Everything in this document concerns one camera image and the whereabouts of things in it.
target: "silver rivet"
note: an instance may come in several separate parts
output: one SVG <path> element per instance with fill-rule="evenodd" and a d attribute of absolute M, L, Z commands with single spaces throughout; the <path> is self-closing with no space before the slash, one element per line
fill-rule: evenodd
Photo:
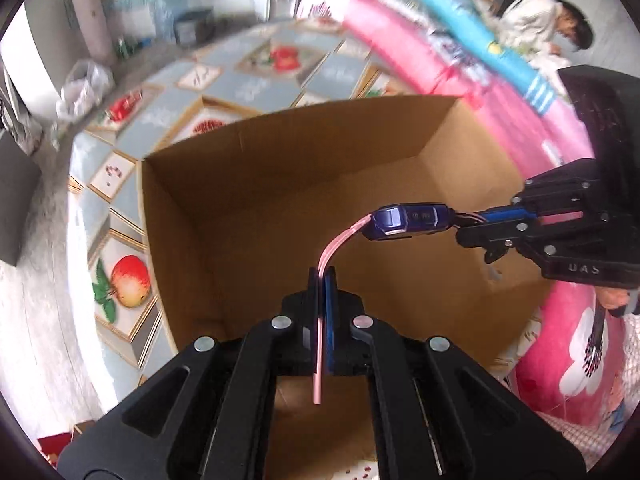
<path fill-rule="evenodd" d="M 208 335 L 204 335 L 202 337 L 197 338 L 196 341 L 194 341 L 193 343 L 193 347 L 198 352 L 208 352 L 215 345 L 216 345 L 216 342 L 213 341 L 213 338 L 209 337 Z"/>
<path fill-rule="evenodd" d="M 449 350 L 450 343 L 446 337 L 432 337 L 429 339 L 429 346 L 435 352 L 444 352 Z"/>
<path fill-rule="evenodd" d="M 287 316 L 276 316 L 271 320 L 271 326 L 278 330 L 289 328 L 291 326 L 291 318 Z"/>
<path fill-rule="evenodd" d="M 371 328 L 373 320 L 369 316 L 356 316 L 353 318 L 353 325 L 356 328 Z"/>

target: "cardboard box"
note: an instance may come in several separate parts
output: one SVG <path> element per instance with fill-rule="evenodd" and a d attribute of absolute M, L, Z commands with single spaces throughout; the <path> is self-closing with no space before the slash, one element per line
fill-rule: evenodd
<path fill-rule="evenodd" d="M 481 210 L 507 203 L 522 179 L 463 102 L 402 96 L 230 124 L 153 153 L 142 187 L 156 290 L 181 349 L 277 314 L 325 245 L 367 212 L 397 202 Z M 515 253 L 492 272 L 482 254 L 459 247 L 453 231 L 358 236 L 332 263 L 368 314 L 413 338 L 448 336 L 488 365 L 549 284 Z M 280 380 L 267 478 L 324 478 L 374 454 L 363 380 L 328 380 L 319 407 L 310 397 L 310 378 Z"/>

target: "pink wire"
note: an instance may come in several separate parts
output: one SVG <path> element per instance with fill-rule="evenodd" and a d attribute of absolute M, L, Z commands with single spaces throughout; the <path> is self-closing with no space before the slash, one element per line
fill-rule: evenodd
<path fill-rule="evenodd" d="M 322 283 L 322 278 L 324 278 L 324 271 L 326 269 L 326 266 L 328 265 L 331 257 L 335 254 L 335 251 L 337 251 L 343 243 L 345 243 L 354 234 L 359 232 L 370 221 L 371 221 L 370 214 L 363 216 L 354 225 L 352 225 L 347 230 L 337 235 L 337 237 L 331 240 L 331 242 L 327 245 L 327 247 L 324 248 L 324 251 L 322 251 L 322 255 L 320 256 L 320 261 L 318 262 L 318 278 L 320 283 Z M 319 316 L 318 317 L 318 338 L 317 338 L 317 346 L 316 346 L 318 351 L 316 352 L 316 371 L 313 376 L 314 404 L 322 403 L 322 362 L 324 361 L 324 337 L 323 336 L 324 336 L 324 319 L 322 318 L 322 316 Z"/>

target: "white shirt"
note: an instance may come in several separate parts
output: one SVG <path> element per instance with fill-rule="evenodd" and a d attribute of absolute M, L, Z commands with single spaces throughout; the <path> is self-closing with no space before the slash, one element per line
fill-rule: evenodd
<path fill-rule="evenodd" d="M 561 11 L 562 4 L 557 0 L 516 0 L 500 20 L 500 42 L 511 48 L 529 47 L 548 53 Z"/>

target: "red apple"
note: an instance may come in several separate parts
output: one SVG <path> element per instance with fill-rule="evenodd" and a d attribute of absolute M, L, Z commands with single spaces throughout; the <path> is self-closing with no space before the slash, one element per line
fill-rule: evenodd
<path fill-rule="evenodd" d="M 279 46 L 271 51 L 271 59 L 283 57 L 298 57 L 298 50 L 294 46 Z"/>
<path fill-rule="evenodd" d="M 111 286 L 122 306 L 133 308 L 145 301 L 151 290 L 149 271 L 137 256 L 125 256 L 111 271 Z"/>
<path fill-rule="evenodd" d="M 300 62 L 297 57 L 279 57 L 273 64 L 278 72 L 288 72 L 300 68 Z"/>

